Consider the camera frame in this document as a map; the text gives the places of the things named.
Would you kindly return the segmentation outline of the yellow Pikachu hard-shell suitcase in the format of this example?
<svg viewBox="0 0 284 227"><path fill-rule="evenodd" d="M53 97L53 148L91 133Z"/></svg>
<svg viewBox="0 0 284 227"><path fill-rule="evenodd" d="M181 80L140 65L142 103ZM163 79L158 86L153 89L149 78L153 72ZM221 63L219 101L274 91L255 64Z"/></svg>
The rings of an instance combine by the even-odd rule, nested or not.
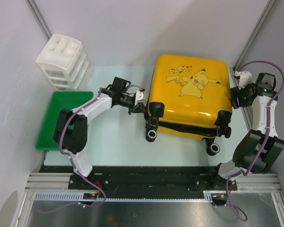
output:
<svg viewBox="0 0 284 227"><path fill-rule="evenodd" d="M218 154L216 137L231 136L230 73L221 60L163 54L154 68L146 105L145 138L158 132L204 140Z"/></svg>

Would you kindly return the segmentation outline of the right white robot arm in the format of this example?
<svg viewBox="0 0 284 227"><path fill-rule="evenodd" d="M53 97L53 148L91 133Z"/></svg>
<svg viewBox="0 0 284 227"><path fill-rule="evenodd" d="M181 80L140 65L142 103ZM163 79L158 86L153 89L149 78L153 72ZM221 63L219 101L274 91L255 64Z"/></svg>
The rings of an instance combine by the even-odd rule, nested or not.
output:
<svg viewBox="0 0 284 227"><path fill-rule="evenodd" d="M252 108L252 127L236 147L232 160L221 163L218 173L209 177L209 185L215 190L239 175L267 173L284 149L284 140L278 138L275 128L279 95L275 75L259 73L256 81L248 71L237 71L234 76L239 84L231 88L232 106Z"/></svg>

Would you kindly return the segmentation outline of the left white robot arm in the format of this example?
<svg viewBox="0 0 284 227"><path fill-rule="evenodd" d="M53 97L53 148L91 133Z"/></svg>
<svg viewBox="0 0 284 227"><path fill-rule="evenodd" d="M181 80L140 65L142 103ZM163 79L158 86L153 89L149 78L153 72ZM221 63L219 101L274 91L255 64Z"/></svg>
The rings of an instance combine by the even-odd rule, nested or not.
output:
<svg viewBox="0 0 284 227"><path fill-rule="evenodd" d="M129 114L144 113L145 101L144 88L115 77L112 84L99 89L95 98L74 109L60 111L53 140L60 153L70 160L74 172L80 175L78 182L83 188L90 189L95 183L95 177L90 174L93 166L85 151L91 121L116 105L127 108Z"/></svg>

